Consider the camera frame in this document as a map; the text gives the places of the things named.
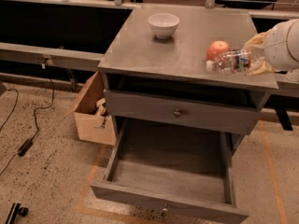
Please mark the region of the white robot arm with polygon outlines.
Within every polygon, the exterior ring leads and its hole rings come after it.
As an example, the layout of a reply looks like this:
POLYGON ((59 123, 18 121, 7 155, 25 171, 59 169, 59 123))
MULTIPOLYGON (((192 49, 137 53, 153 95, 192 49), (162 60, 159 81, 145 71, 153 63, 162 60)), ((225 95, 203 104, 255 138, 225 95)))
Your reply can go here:
POLYGON ((299 81, 299 20, 293 19, 276 24, 267 32, 259 33, 244 45, 252 57, 248 76, 286 72, 291 82, 299 81))

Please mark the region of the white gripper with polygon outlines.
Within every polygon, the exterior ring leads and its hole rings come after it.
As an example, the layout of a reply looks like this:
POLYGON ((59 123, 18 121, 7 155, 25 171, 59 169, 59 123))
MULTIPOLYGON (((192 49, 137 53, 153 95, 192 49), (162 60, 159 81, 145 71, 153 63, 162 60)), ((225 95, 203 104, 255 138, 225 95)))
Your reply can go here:
POLYGON ((276 24, 269 32, 262 32, 244 44, 244 49, 263 49, 266 61, 254 63, 247 76, 257 76, 279 71, 291 71, 294 68, 294 58, 288 50, 288 34, 293 21, 276 24))

